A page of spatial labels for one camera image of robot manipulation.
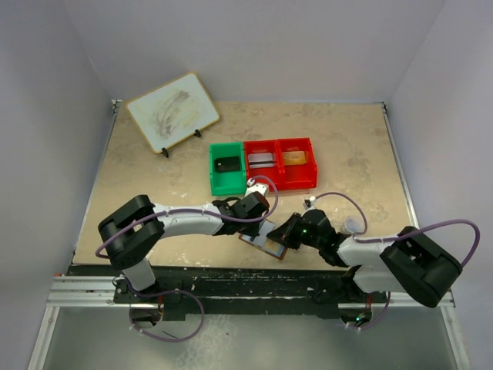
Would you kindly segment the brown leather card holder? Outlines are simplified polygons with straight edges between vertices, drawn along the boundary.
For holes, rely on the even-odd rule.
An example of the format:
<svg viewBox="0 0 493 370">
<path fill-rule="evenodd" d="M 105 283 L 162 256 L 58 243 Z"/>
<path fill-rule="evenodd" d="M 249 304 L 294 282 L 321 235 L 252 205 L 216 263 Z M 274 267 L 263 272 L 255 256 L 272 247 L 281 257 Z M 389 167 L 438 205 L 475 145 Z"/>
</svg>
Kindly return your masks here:
<svg viewBox="0 0 493 370">
<path fill-rule="evenodd" d="M 274 242 L 267 237 L 269 232 L 273 231 L 275 227 L 275 223 L 269 220 L 264 220 L 260 224 L 257 236 L 248 236 L 245 234 L 241 234 L 239 236 L 239 239 L 242 242 L 255 247 L 256 249 L 269 254 L 271 257 L 274 257 L 277 260 L 283 260 L 287 249 L 283 245 L 278 244 L 277 242 Z"/>
</svg>

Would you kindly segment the red plastic bin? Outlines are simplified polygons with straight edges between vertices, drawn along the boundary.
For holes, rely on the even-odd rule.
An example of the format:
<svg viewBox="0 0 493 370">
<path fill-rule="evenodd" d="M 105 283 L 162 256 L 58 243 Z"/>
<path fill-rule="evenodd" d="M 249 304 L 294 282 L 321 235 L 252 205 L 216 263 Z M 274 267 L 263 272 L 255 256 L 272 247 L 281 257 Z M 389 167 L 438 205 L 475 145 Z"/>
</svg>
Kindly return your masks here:
<svg viewBox="0 0 493 370">
<path fill-rule="evenodd" d="M 245 141 L 243 151 L 247 178 L 264 175 L 274 182 L 278 190 L 284 189 L 286 173 L 277 140 Z"/>
<path fill-rule="evenodd" d="M 317 161 L 308 137 L 278 139 L 283 177 L 282 190 L 305 190 L 317 186 Z"/>
</svg>

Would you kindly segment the green plastic bin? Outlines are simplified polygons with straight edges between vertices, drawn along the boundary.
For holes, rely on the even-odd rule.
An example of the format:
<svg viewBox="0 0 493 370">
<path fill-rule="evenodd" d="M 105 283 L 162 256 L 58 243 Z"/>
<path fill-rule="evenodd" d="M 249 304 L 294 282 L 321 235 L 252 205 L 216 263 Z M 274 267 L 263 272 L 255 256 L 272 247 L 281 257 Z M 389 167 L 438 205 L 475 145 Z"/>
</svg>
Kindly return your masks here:
<svg viewBox="0 0 493 370">
<path fill-rule="evenodd" d="M 216 197 L 239 195 L 247 185 L 242 142 L 210 144 L 210 189 Z"/>
</svg>

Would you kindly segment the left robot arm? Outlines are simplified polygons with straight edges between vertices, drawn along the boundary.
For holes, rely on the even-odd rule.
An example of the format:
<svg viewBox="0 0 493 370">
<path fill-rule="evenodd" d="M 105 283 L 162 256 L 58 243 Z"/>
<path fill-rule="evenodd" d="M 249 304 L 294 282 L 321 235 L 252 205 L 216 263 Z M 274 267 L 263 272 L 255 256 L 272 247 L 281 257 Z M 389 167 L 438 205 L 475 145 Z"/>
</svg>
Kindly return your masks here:
<svg viewBox="0 0 493 370">
<path fill-rule="evenodd" d="M 159 285 L 147 254 L 159 240 L 189 234 L 256 233 L 269 209 L 266 197 L 257 191 L 198 207 L 163 206 L 139 195 L 100 222 L 102 246 L 96 256 L 104 257 L 101 252 L 105 251 L 112 267 L 132 286 L 132 294 L 141 302 L 150 302 Z"/>
</svg>

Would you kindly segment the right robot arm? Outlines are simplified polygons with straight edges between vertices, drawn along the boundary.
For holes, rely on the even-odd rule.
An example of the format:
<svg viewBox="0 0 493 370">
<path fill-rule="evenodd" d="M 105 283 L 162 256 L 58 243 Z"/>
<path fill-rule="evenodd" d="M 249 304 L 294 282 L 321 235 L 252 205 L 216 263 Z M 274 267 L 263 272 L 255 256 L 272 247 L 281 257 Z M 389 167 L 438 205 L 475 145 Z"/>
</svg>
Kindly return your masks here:
<svg viewBox="0 0 493 370">
<path fill-rule="evenodd" d="M 346 267 L 344 296 L 361 301 L 369 293 L 404 292 L 425 307 L 434 308 L 463 271 L 458 260 L 431 238 L 405 227 L 399 234 L 371 241 L 356 240 L 336 231 L 322 210 L 294 213 L 267 238 L 297 250 L 313 247 L 330 266 Z"/>
</svg>

